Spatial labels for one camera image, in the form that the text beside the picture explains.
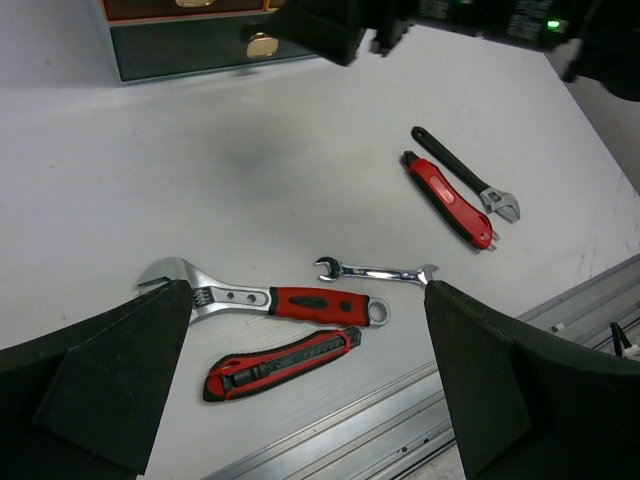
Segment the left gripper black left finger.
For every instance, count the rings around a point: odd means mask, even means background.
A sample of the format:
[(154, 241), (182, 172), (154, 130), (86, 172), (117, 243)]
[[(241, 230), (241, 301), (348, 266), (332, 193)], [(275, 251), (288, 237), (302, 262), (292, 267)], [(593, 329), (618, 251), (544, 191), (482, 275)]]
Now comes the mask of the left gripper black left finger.
[(145, 473), (190, 322), (168, 284), (1, 352), (4, 479)]

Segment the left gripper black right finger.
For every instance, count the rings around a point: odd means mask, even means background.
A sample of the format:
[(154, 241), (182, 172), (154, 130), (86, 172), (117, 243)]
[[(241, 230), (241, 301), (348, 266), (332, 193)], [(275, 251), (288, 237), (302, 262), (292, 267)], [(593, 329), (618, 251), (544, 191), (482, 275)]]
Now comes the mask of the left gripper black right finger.
[(468, 479), (636, 479), (639, 364), (558, 338), (444, 281), (424, 308)]

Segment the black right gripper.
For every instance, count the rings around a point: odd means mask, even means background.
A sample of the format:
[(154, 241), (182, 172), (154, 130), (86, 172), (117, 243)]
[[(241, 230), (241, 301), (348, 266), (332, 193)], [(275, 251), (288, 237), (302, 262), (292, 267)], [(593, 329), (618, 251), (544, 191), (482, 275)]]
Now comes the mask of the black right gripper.
[(288, 1), (269, 18), (269, 34), (340, 66), (350, 65), (365, 33), (387, 56), (421, 25), (527, 50), (580, 46), (561, 78), (598, 81), (623, 100), (639, 99), (639, 4), (584, 0)]

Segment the red black utility knife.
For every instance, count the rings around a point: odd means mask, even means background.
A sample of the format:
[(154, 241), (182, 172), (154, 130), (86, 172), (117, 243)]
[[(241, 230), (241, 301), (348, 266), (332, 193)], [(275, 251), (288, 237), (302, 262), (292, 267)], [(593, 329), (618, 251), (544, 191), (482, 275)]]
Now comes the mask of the red black utility knife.
[(210, 368), (203, 401), (222, 403), (265, 392), (345, 356), (361, 341), (357, 327), (318, 330), (284, 346), (227, 355)]

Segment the red handled adjustable wrench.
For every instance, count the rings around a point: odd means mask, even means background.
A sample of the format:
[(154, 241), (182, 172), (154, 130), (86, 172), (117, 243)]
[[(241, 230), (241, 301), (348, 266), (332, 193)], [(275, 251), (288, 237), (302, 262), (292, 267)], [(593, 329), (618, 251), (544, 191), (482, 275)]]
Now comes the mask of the red handled adjustable wrench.
[(190, 285), (197, 321), (235, 312), (320, 325), (382, 327), (391, 317), (387, 302), (376, 297), (311, 287), (230, 285), (180, 257), (151, 264), (137, 280), (137, 287), (141, 293), (147, 293), (173, 280), (184, 280)]

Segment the chrome open-end wrench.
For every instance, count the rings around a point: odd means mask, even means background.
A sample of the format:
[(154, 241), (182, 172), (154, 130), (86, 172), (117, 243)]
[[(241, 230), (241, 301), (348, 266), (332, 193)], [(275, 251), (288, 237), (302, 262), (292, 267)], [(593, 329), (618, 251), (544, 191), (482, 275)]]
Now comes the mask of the chrome open-end wrench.
[(357, 278), (406, 282), (420, 286), (426, 286), (430, 281), (433, 281), (434, 274), (440, 270), (438, 266), (433, 264), (423, 265), (416, 270), (356, 266), (345, 264), (330, 256), (320, 257), (314, 262), (314, 266), (326, 268), (326, 272), (318, 276), (318, 279), (322, 282), (334, 282), (340, 278)]

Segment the black handled adjustable wrench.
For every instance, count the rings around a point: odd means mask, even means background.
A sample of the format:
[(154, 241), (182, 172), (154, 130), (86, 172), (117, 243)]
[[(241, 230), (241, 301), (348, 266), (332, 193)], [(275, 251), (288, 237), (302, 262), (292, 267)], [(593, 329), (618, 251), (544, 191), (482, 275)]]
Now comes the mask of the black handled adjustable wrench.
[(515, 223), (521, 218), (520, 205), (509, 192), (496, 189), (481, 180), (456, 155), (445, 147), (430, 132), (421, 126), (411, 129), (412, 138), (451, 173), (459, 178), (476, 195), (488, 213), (497, 213), (505, 220)]

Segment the dark bottom drawer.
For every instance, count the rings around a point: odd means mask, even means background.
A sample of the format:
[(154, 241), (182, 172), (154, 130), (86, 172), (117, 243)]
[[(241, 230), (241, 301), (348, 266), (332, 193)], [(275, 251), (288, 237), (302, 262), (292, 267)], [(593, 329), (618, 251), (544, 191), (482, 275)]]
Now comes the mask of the dark bottom drawer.
[(264, 23), (248, 17), (113, 27), (110, 30), (120, 79), (124, 82), (270, 61), (310, 57), (311, 52), (280, 40), (267, 56), (253, 52), (273, 39)]

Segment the teal drawer cabinet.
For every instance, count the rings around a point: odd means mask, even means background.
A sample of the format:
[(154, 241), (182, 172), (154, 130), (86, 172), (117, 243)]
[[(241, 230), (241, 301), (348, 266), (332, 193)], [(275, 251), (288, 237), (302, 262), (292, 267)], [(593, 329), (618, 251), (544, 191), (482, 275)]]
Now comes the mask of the teal drawer cabinet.
[(91, 1), (123, 83), (312, 58), (267, 35), (263, 23), (282, 1)]

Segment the aluminium rail frame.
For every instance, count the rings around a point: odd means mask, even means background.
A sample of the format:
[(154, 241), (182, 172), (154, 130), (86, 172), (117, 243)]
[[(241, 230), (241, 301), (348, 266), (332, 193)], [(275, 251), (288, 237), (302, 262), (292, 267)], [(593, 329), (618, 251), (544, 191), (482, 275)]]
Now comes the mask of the aluminium rail frame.
[[(639, 259), (520, 315), (531, 326), (600, 351), (612, 322), (639, 331)], [(430, 362), (309, 426), (212, 473), (214, 479), (399, 479), (455, 442)]]

